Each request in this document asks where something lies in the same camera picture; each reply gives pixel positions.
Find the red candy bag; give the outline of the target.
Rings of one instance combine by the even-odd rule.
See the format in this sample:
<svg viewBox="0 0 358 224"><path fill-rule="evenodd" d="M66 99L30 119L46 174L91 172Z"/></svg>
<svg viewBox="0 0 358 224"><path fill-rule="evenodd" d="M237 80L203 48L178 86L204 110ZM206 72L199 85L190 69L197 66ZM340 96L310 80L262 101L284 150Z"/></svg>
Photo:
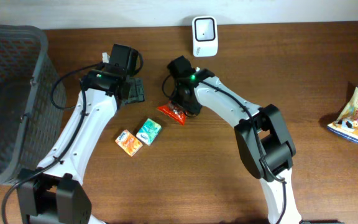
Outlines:
<svg viewBox="0 0 358 224"><path fill-rule="evenodd" d="M186 115L184 111L178 107L174 102L169 101L167 104L162 106L158 106L157 109L164 113L165 115L169 116L170 118L174 119L181 125L185 125Z"/></svg>

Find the green tissue pack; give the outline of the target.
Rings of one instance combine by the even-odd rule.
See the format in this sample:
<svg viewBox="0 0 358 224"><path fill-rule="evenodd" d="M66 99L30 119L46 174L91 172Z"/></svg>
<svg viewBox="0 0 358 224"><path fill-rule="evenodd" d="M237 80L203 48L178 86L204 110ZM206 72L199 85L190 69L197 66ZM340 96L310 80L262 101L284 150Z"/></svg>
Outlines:
<svg viewBox="0 0 358 224"><path fill-rule="evenodd" d="M148 118L137 132L136 137L150 146L161 130L162 127L160 124Z"/></svg>

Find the orange tissue pack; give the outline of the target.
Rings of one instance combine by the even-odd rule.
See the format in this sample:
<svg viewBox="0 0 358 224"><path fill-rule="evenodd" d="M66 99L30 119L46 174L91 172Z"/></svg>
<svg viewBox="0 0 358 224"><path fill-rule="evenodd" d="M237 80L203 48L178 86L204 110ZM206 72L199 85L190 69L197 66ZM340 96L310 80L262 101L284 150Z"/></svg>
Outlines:
<svg viewBox="0 0 358 224"><path fill-rule="evenodd" d="M115 142L131 157L143 146L143 144L126 129L118 135Z"/></svg>

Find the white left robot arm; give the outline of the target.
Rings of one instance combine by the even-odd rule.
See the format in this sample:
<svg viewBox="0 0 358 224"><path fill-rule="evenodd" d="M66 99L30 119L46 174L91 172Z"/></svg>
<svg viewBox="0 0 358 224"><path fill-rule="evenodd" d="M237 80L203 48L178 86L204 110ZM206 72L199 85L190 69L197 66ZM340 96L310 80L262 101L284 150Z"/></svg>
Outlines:
<svg viewBox="0 0 358 224"><path fill-rule="evenodd" d="M123 105L143 102L135 49L115 44L102 62L86 67L78 101L56 143L36 168L22 169L17 192L23 223L100 223L83 189L89 159L106 125Z"/></svg>

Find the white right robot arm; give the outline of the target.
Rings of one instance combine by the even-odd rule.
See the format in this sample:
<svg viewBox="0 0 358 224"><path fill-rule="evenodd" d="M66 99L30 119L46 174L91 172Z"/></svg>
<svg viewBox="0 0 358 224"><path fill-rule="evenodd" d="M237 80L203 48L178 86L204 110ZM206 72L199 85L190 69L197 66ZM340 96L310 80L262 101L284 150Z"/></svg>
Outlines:
<svg viewBox="0 0 358 224"><path fill-rule="evenodd" d="M167 66L175 87L169 98L187 116L207 107L234 130L244 167L259 180L270 223L301 223L291 175L295 144L280 110L261 107L227 88L210 70L194 68L184 56Z"/></svg>

